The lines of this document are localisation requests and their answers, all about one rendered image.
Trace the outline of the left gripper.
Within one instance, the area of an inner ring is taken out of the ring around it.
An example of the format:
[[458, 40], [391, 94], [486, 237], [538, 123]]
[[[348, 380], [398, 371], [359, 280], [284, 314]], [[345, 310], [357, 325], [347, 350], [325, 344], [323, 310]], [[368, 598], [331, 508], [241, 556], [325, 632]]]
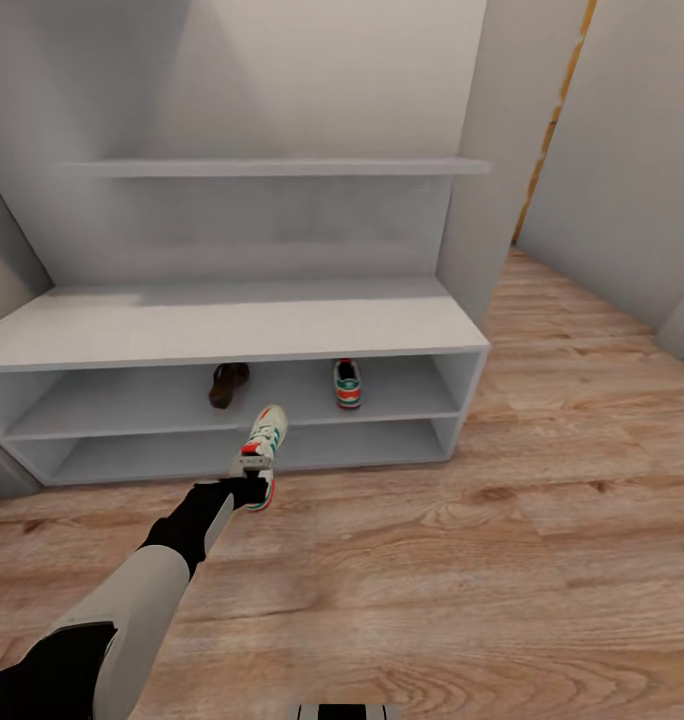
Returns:
[[222, 480], [230, 480], [234, 482], [242, 492], [240, 504], [233, 510], [236, 510], [247, 503], [264, 503], [267, 490], [266, 478], [222, 478]]

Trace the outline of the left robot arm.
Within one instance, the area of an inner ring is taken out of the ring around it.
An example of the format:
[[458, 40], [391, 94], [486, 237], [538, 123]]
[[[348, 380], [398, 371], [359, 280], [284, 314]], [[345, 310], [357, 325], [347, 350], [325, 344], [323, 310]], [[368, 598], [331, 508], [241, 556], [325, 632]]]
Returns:
[[233, 457], [198, 482], [110, 578], [0, 671], [0, 720], [127, 720], [182, 596], [233, 510], [264, 503], [271, 457]]

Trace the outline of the gym shoe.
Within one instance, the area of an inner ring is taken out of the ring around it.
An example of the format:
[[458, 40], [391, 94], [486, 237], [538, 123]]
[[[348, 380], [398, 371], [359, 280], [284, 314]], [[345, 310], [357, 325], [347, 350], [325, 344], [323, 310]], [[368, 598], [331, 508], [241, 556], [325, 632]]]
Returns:
[[[275, 459], [287, 432], [285, 410], [276, 404], [265, 407], [254, 422], [249, 442], [241, 449], [239, 457], [262, 455]], [[267, 490], [264, 503], [247, 503], [246, 510], [260, 512], [270, 506], [274, 497], [274, 471], [247, 471], [247, 478], [266, 478]]]
[[341, 409], [356, 409], [361, 405], [361, 373], [355, 358], [332, 360], [337, 404]]

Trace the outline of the sandal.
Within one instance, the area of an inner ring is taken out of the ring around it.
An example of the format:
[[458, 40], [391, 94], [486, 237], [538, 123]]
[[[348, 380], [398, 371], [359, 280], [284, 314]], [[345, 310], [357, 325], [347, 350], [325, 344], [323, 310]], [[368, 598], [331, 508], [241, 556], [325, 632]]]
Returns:
[[209, 401], [214, 409], [226, 409], [232, 401], [235, 387], [241, 387], [249, 380], [248, 363], [223, 363], [214, 373], [213, 389]]

